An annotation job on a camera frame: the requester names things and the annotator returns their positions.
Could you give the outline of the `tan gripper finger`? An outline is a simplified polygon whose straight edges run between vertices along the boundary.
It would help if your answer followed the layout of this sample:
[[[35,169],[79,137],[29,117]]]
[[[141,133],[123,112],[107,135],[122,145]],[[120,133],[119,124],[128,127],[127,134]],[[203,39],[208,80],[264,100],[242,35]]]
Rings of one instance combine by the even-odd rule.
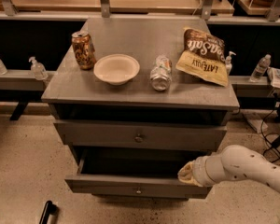
[[[191,180],[193,178],[193,161],[186,163],[177,173],[181,180]]]
[[[197,180],[195,180],[194,178],[191,179],[182,179],[182,178],[178,178],[178,180],[184,184],[187,185],[192,185],[192,186],[197,186],[197,187],[202,187],[203,185],[201,185]]]

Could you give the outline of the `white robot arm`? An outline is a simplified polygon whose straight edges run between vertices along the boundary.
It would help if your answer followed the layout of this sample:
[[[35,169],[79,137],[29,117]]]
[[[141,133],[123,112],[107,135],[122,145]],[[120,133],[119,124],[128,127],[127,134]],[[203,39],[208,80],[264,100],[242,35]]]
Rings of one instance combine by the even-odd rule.
[[[178,171],[177,177],[182,183],[198,187],[212,187],[223,181],[253,180],[280,193],[280,166],[238,145],[189,161]]]

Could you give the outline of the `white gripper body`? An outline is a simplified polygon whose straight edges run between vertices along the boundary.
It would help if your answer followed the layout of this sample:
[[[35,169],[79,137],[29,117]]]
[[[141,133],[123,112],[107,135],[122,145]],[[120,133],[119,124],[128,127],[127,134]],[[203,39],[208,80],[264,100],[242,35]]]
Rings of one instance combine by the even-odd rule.
[[[211,187],[223,176],[223,166],[219,155],[203,156],[194,161],[193,176],[204,187]]]

